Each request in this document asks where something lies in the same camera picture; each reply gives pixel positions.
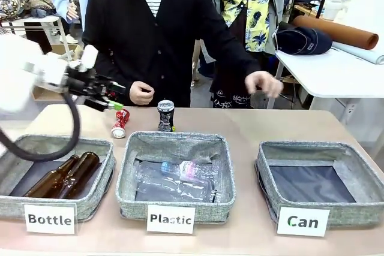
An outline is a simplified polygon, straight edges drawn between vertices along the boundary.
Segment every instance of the black can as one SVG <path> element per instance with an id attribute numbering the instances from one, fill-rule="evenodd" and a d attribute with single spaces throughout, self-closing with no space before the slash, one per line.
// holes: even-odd
<path id="1" fill-rule="evenodd" d="M 174 132 L 173 114 L 175 113 L 175 105 L 171 100 L 162 100 L 157 104 L 157 110 L 160 114 L 160 123 L 158 130 L 162 132 Z"/>

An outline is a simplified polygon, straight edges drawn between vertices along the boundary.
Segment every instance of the brown glass bottle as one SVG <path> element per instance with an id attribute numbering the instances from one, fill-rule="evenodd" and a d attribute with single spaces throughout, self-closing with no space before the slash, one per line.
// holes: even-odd
<path id="1" fill-rule="evenodd" d="M 56 198 L 61 191 L 64 179 L 80 158 L 72 155 L 66 162 L 56 170 L 49 171 L 43 176 L 24 197 L 34 198 Z"/>
<path id="2" fill-rule="evenodd" d="M 100 159 L 95 153 L 85 152 L 65 178 L 58 198 L 75 199 L 95 173 L 99 163 Z"/>

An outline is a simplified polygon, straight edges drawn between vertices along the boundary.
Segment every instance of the storage basket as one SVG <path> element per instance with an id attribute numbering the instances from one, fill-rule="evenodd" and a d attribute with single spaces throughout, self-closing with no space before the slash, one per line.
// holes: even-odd
<path id="1" fill-rule="evenodd" d="M 68 137 L 51 135 L 24 135 L 16 144 L 32 153 L 52 153 L 60 150 L 69 141 Z M 21 197 L 48 171 L 58 168 L 72 154 L 96 153 L 101 165 L 75 200 Z M 24 219 L 23 203 L 31 204 L 76 204 L 77 220 L 90 219 L 112 180 L 115 158 L 111 142 L 81 138 L 75 149 L 55 161 L 34 163 L 22 160 L 6 151 L 0 156 L 0 217 Z"/>
<path id="2" fill-rule="evenodd" d="M 182 161 L 218 163 L 217 189 L 219 203 L 176 203 L 136 201 L 136 172 L 140 161 Z M 228 144 L 222 136 L 214 134 L 175 132 L 135 132 L 127 141 L 116 187 L 121 215 L 130 219 L 147 219 L 149 204 L 195 207 L 195 222 L 224 223 L 235 202 L 235 180 Z"/>
<path id="3" fill-rule="evenodd" d="M 256 164 L 277 215 L 281 206 L 287 206 L 330 209 L 330 227 L 369 226 L 381 221 L 384 183 L 347 144 L 261 142 Z"/>

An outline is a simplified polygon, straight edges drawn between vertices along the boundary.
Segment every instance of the hand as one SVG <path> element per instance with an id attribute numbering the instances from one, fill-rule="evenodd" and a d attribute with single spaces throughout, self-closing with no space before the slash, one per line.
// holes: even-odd
<path id="1" fill-rule="evenodd" d="M 136 105 L 148 105 L 152 101 L 154 94 L 155 90 L 150 85 L 135 81 L 130 89 L 130 100 Z"/>
<path id="2" fill-rule="evenodd" d="M 68 4 L 67 18 L 69 20 L 74 20 L 79 18 L 79 15 L 77 14 L 77 7 L 74 3 Z"/>
<path id="3" fill-rule="evenodd" d="M 245 78 L 245 85 L 249 94 L 255 93 L 256 86 L 258 86 L 268 97 L 274 98 L 278 97 L 279 93 L 283 90 L 283 83 L 266 71 L 256 71 L 249 74 Z"/>

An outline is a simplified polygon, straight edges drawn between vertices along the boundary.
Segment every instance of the label sign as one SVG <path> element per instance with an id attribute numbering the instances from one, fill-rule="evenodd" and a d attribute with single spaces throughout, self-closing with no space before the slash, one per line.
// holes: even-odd
<path id="1" fill-rule="evenodd" d="M 281 207 L 277 234 L 324 237 L 329 211 Z"/>
<path id="2" fill-rule="evenodd" d="M 27 232 L 75 234 L 74 207 L 24 205 Z"/>
<path id="3" fill-rule="evenodd" d="M 148 205 L 147 231 L 192 234 L 194 207 Z"/>

